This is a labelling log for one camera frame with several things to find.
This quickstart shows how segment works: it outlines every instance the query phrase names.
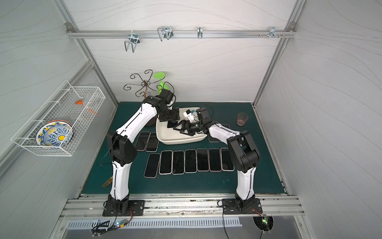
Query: wire basket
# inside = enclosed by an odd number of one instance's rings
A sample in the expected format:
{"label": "wire basket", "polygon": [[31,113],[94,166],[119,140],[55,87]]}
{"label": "wire basket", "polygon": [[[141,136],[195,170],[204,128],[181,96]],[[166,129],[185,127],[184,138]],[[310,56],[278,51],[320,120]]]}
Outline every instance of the wire basket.
{"label": "wire basket", "polygon": [[[87,105],[75,104],[91,92]],[[43,106],[12,137],[12,141],[38,156],[72,156],[82,137],[101,107],[105,95],[99,87],[71,86],[64,82]],[[36,141],[36,135],[51,121],[65,121],[71,125],[66,136],[69,141],[54,146],[42,146]]]}

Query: clear plastic cup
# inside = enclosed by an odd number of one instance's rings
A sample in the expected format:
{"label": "clear plastic cup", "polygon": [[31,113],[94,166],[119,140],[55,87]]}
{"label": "clear plastic cup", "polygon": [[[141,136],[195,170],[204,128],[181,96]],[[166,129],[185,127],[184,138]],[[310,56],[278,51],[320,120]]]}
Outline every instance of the clear plastic cup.
{"label": "clear plastic cup", "polygon": [[248,115],[246,113],[239,113],[237,123],[240,126],[243,126],[248,120]]}

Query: green mat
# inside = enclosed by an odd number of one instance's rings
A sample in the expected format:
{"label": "green mat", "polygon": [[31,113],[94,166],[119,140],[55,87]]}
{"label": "green mat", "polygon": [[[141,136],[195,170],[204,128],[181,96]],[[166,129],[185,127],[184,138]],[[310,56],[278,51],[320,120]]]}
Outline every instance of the green mat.
{"label": "green mat", "polygon": [[[200,107],[204,103],[200,102],[176,102],[174,107]],[[231,129],[237,131],[248,130],[260,151],[261,159],[258,163],[254,177],[255,193],[284,193],[284,189],[278,178],[275,166],[270,157],[264,137],[261,133],[256,116],[253,112],[250,103],[205,103],[210,105],[214,114],[213,120],[222,124],[229,124]],[[140,102],[120,102],[117,112],[110,126],[110,129],[115,131],[121,127],[140,107]],[[249,115],[249,119],[244,126],[236,124],[237,114],[245,112]],[[155,125],[146,126],[142,131],[155,132]],[[181,144],[181,145],[165,145],[159,142],[158,151],[161,153],[164,150],[187,150],[198,148],[226,148],[227,145],[219,143],[210,143],[208,137],[203,141]],[[94,162],[93,168],[87,178],[82,193],[110,193],[111,184],[103,188],[101,187],[112,175],[112,165],[108,164],[100,166],[99,163],[103,156],[107,153],[107,144],[104,141],[98,156]],[[193,174],[182,175],[160,175],[157,177],[144,178],[144,170],[146,167],[148,152],[139,151],[133,164],[131,165],[129,190],[130,193],[235,193],[237,187],[237,171],[234,172],[196,172]],[[103,160],[103,164],[109,163],[109,154]]]}

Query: phone screen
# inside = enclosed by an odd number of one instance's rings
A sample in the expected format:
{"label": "phone screen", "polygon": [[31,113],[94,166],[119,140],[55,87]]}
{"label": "phone screen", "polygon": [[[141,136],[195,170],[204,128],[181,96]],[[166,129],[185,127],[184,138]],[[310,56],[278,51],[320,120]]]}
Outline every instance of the phone screen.
{"label": "phone screen", "polygon": [[147,141],[149,140],[150,132],[148,131],[142,131],[137,139],[137,142],[135,143],[135,149],[137,151],[145,151]]}
{"label": "phone screen", "polygon": [[144,177],[155,178],[157,176],[159,166],[160,154],[151,153],[147,160],[146,169],[144,171]]}
{"label": "phone screen", "polygon": [[172,169],[172,151],[162,151],[160,153],[159,174],[171,174]]}
{"label": "phone screen", "polygon": [[210,148],[208,150],[210,171],[220,172],[222,170],[222,163],[220,161],[220,150],[218,148]]}
{"label": "phone screen", "polygon": [[235,166],[233,165],[231,161],[230,152],[228,151],[228,148],[221,148],[220,149],[221,155],[222,155],[222,169],[223,171],[234,171]]}
{"label": "phone screen", "polygon": [[185,173],[185,152],[174,151],[172,153],[172,174]]}
{"label": "phone screen", "polygon": [[147,142],[146,152],[156,152],[158,149],[159,140],[157,139],[157,133],[151,132],[149,141]]}
{"label": "phone screen", "polygon": [[176,126],[178,124],[178,121],[177,120],[170,120],[170,121],[167,121],[167,128],[173,128],[174,126]]}
{"label": "phone screen", "polygon": [[[222,126],[224,126],[226,128],[230,128],[229,124],[222,124]],[[212,138],[211,136],[208,136],[208,141],[210,143],[218,143],[218,142],[220,142],[220,140],[218,140],[217,138]]]}
{"label": "phone screen", "polygon": [[196,150],[185,151],[185,172],[196,172]]}
{"label": "phone screen", "polygon": [[196,161],[198,171],[208,171],[208,150],[206,148],[198,148],[196,150]]}

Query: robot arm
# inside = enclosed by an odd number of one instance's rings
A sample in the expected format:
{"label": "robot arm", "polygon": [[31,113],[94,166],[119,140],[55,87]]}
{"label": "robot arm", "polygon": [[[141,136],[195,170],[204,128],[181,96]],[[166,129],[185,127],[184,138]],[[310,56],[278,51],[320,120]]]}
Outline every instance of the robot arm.
{"label": "robot arm", "polygon": [[233,165],[238,171],[238,186],[236,188],[236,204],[238,211],[250,210],[254,201],[253,178],[257,162],[260,159],[251,134],[248,131],[234,131],[212,121],[206,108],[198,109],[199,121],[182,120],[173,129],[187,135],[203,132],[227,144]]}
{"label": "robot arm", "polygon": [[[113,183],[106,204],[107,209],[116,209],[119,215],[127,213],[130,167],[137,155],[132,143],[144,125],[155,116],[158,116],[161,122],[179,120],[179,109],[171,107],[172,98],[173,93],[166,89],[163,89],[159,96],[148,96],[143,100],[141,108],[117,132],[108,132]],[[260,158],[259,151],[248,131],[230,130],[212,121],[206,108],[200,108],[196,112],[199,121],[182,120],[173,129],[191,136],[195,133],[205,133],[228,145],[232,163],[238,170],[236,205],[239,212],[245,213],[254,201],[253,177]]]}
{"label": "robot arm", "polygon": [[106,207],[117,209],[122,215],[128,211],[129,173],[137,150],[133,146],[135,137],[147,122],[155,116],[160,121],[179,120],[179,109],[172,109],[173,93],[163,89],[159,96],[148,96],[138,111],[116,132],[106,135],[113,164],[112,189]]}

